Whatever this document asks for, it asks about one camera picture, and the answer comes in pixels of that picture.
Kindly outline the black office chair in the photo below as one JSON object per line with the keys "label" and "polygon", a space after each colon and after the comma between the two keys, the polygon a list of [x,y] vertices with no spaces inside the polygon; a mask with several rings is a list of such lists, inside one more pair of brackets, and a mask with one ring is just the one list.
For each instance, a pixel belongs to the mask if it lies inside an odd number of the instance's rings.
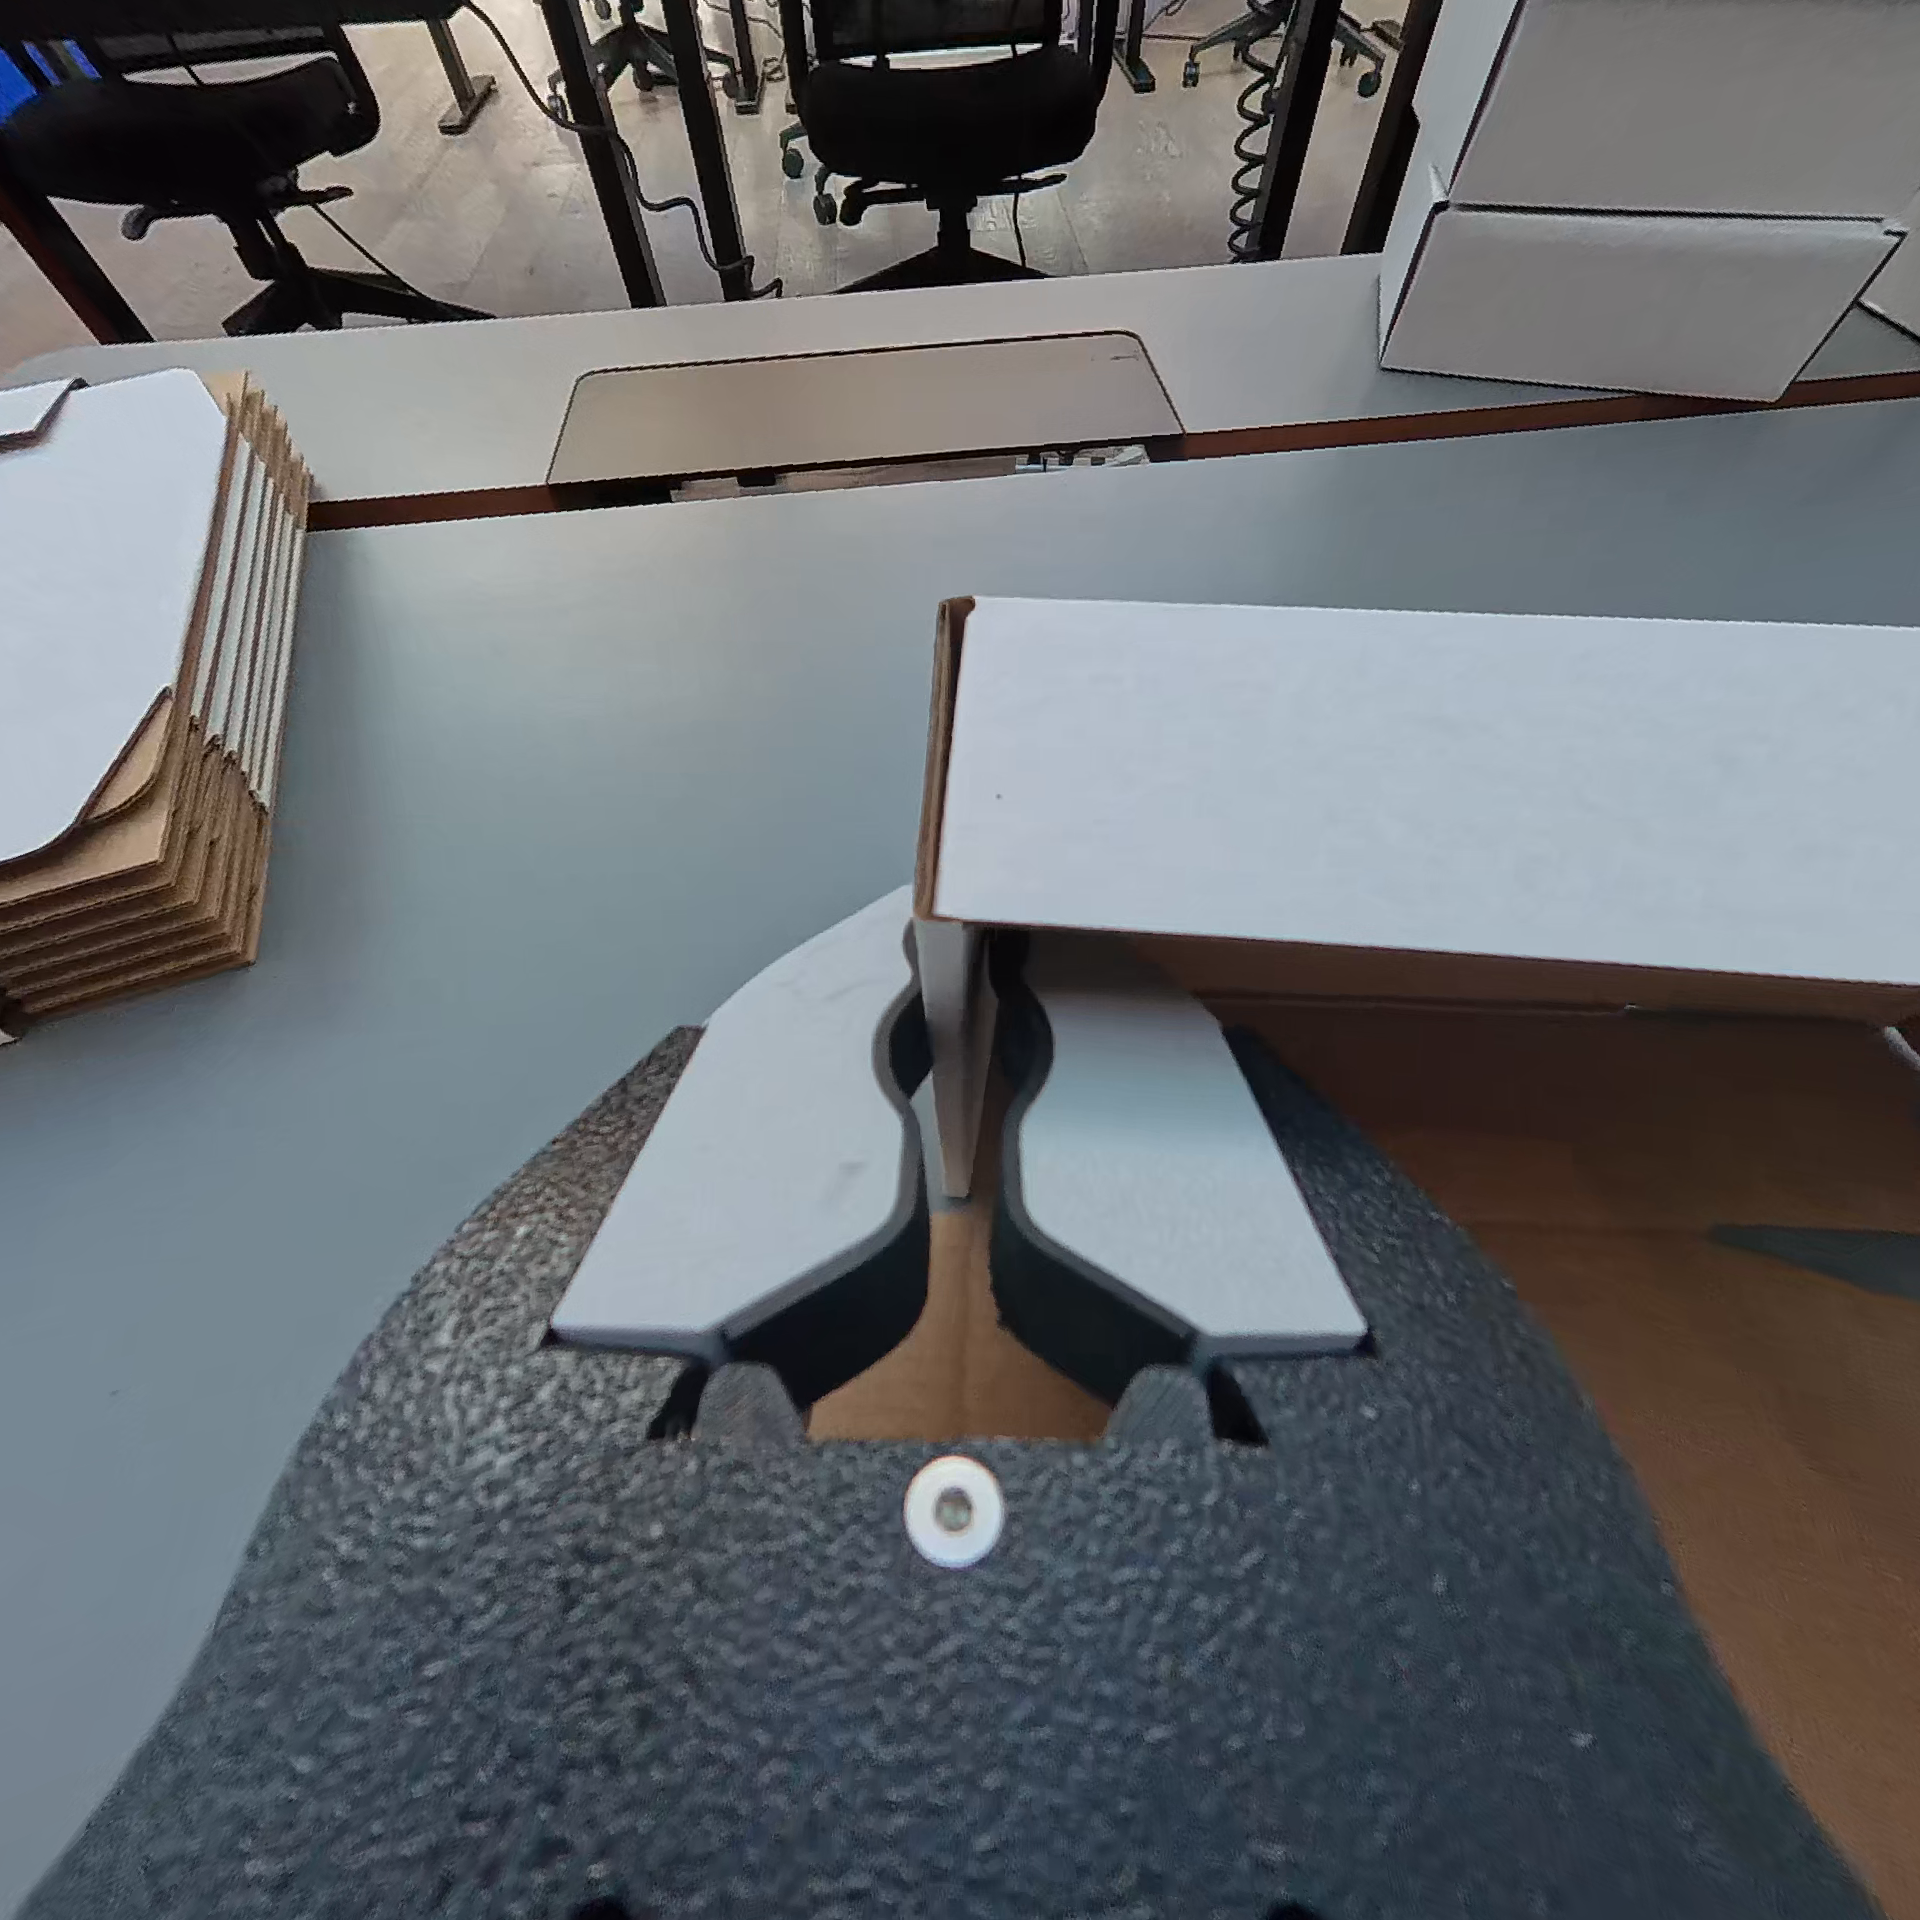
{"label": "black office chair", "polygon": [[3,159],[27,186],[123,211],[140,239],[163,219],[218,219],[260,293],[225,319],[236,338],[338,330],[347,315],[392,323],[480,322],[480,307],[429,297],[398,274],[315,267],[277,224],[293,207],[323,211],[347,186],[303,186],[323,156],[352,156],[380,131],[380,107],[343,34],[315,54],[247,80],[149,84],[72,80],[34,95],[3,124]]}
{"label": "black office chair", "polygon": [[971,247],[971,211],[1064,180],[1090,146],[1122,4],[780,2],[794,112],[818,162],[814,209],[855,226],[874,204],[924,204],[929,248],[848,295],[1037,279],[1023,256]]}

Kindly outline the stack of flat cardboard sheets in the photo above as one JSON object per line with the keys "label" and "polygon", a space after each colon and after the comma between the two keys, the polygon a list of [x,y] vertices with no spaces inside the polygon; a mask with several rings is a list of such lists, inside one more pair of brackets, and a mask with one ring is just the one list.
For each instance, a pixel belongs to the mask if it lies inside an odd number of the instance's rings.
{"label": "stack of flat cardboard sheets", "polygon": [[249,372],[3,389],[3,1043],[256,958],[309,501]]}

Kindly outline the white brown-lined cardboard box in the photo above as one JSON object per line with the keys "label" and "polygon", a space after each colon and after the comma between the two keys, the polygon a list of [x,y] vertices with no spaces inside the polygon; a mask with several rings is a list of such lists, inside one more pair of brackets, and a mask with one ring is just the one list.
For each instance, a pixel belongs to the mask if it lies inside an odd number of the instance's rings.
{"label": "white brown-lined cardboard box", "polygon": [[1374,1356],[1263,1388],[1330,1547],[1562,1734],[1713,1646],[1915,1916],[1915,631],[980,602],[929,899],[1160,941],[1260,1030]]}

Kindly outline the grey-top desk with black legs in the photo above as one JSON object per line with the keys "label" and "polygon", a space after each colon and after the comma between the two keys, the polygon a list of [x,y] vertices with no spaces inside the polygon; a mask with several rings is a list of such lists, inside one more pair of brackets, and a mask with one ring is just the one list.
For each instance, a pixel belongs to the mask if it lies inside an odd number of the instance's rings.
{"label": "grey-top desk with black legs", "polygon": [[612,244],[618,278],[634,307],[667,303],[660,267],[645,226],[647,211],[681,211],[728,301],[750,301],[760,293],[757,269],[741,233],[733,192],[729,156],[713,95],[698,9],[663,2],[662,20],[676,73],[675,93],[693,161],[694,195],[651,200],[626,139],[618,131],[606,89],[589,50],[585,20],[574,2],[538,2],[540,25],[556,62],[565,102],[563,130],[581,142],[596,207]]}

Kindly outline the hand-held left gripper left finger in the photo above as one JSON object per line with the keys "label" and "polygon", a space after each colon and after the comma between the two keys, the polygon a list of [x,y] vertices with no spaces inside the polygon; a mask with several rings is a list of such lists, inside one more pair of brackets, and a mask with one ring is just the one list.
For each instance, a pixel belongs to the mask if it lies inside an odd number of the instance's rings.
{"label": "hand-held left gripper left finger", "polygon": [[708,1020],[549,1317],[575,1349],[772,1369],[808,1408],[926,1306],[929,1069],[912,893],[769,964]]}

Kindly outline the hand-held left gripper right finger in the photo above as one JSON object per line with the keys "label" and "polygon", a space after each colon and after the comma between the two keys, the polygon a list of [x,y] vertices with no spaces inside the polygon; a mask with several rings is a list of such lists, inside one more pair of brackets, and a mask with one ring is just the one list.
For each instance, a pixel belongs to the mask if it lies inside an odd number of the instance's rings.
{"label": "hand-held left gripper right finger", "polygon": [[1338,1275],[1236,1046],[1127,943],[994,950],[1006,1086],[992,1228],[1005,1330],[1117,1406],[1145,1369],[1347,1356]]}

